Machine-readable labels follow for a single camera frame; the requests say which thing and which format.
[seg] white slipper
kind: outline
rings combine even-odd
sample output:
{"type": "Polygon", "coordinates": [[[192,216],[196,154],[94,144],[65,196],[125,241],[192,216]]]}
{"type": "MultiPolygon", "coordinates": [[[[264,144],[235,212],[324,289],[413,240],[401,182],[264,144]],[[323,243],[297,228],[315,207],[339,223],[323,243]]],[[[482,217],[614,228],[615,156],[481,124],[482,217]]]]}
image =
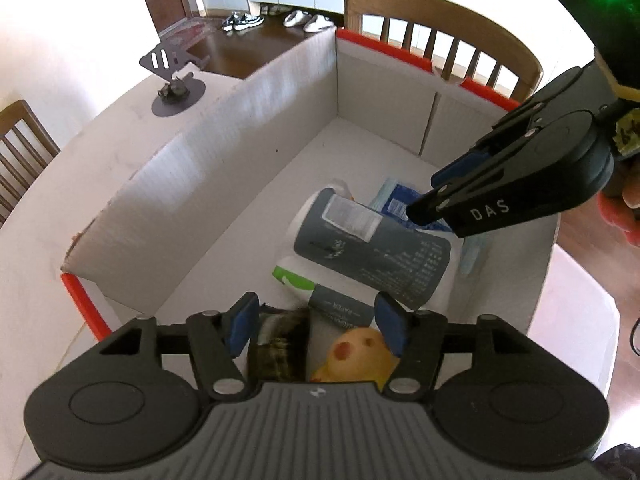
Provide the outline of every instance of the white slipper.
{"type": "Polygon", "coordinates": [[[284,19],[285,27],[295,27],[296,25],[303,25],[311,19],[311,14],[304,10],[294,10],[284,19]]]}
{"type": "Polygon", "coordinates": [[[320,30],[325,30],[333,26],[334,22],[329,18],[324,17],[322,14],[316,14],[311,18],[311,21],[305,25],[304,30],[305,32],[319,32],[320,30]]]}

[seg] wooden floor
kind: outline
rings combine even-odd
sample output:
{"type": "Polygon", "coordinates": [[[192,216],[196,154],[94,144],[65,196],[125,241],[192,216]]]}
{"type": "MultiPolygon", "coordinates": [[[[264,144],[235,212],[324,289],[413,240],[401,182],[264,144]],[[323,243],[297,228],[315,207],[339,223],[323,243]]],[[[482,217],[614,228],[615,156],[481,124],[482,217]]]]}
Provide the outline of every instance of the wooden floor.
{"type": "MultiPolygon", "coordinates": [[[[304,40],[302,28],[283,27],[283,18],[267,16],[261,26],[242,32],[218,30],[190,52],[210,56],[208,72],[246,78],[304,40]]],[[[562,214],[558,243],[613,296],[620,311],[620,342],[608,397],[611,424],[604,444],[640,446],[640,357],[628,341],[640,317],[640,248],[629,246],[617,229],[602,221],[594,200],[562,214]]]]}

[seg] yellow duck toy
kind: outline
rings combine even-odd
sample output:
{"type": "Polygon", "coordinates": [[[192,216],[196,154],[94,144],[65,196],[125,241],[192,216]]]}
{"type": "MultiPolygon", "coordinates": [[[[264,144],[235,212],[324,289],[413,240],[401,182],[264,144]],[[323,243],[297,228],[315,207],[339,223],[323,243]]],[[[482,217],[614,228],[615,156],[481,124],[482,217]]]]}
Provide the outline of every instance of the yellow duck toy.
{"type": "Polygon", "coordinates": [[[400,359],[373,328],[354,328],[331,346],[325,363],[311,375],[315,383],[374,381],[382,390],[400,359]]]}

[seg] chair back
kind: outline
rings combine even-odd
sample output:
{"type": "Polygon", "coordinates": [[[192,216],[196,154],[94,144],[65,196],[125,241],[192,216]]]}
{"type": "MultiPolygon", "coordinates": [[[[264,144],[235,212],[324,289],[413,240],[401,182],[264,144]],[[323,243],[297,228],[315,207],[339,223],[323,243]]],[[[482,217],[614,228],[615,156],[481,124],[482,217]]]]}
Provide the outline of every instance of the chair back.
{"type": "Polygon", "coordinates": [[[26,101],[0,111],[0,224],[59,152],[26,101]]]}
{"type": "Polygon", "coordinates": [[[495,59],[495,67],[486,85],[495,88],[500,69],[505,66],[518,77],[510,97],[524,101],[538,86],[542,78],[542,66],[524,43],[489,18],[459,6],[448,0],[344,0],[344,25],[349,30],[362,33],[364,14],[382,16],[380,41],[388,43],[390,20],[407,22],[402,48],[411,49],[414,25],[431,29],[424,57],[432,59],[438,32],[453,37],[451,48],[442,69],[442,78],[448,81],[458,53],[460,41],[475,48],[465,77],[476,74],[480,54],[484,52],[495,59]]]}

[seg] sneaker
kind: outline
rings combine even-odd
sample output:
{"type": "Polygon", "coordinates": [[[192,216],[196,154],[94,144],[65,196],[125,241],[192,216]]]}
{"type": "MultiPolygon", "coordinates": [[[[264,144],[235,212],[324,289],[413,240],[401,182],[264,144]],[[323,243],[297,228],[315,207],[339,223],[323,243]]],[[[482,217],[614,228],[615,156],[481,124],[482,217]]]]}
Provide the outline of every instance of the sneaker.
{"type": "Polygon", "coordinates": [[[260,25],[264,21],[262,16],[254,16],[247,12],[242,13],[234,23],[234,30],[245,30],[249,27],[260,25]]]}
{"type": "Polygon", "coordinates": [[[239,19],[240,14],[238,12],[232,12],[231,15],[224,22],[222,22],[220,28],[226,32],[229,32],[234,28],[234,25],[238,22],[239,19]]]}
{"type": "Polygon", "coordinates": [[[326,18],[322,14],[316,14],[311,18],[311,21],[305,25],[305,32],[319,32],[320,30],[325,30],[326,28],[331,28],[334,26],[334,22],[332,22],[329,18],[326,18]]]}
{"type": "Polygon", "coordinates": [[[284,19],[285,27],[295,27],[296,25],[304,25],[311,19],[311,14],[304,10],[294,10],[284,19]]]}
{"type": "Polygon", "coordinates": [[[293,7],[289,7],[286,5],[274,5],[269,9],[270,16],[277,16],[279,14],[284,14],[285,12],[288,14],[293,10],[293,7]]]}

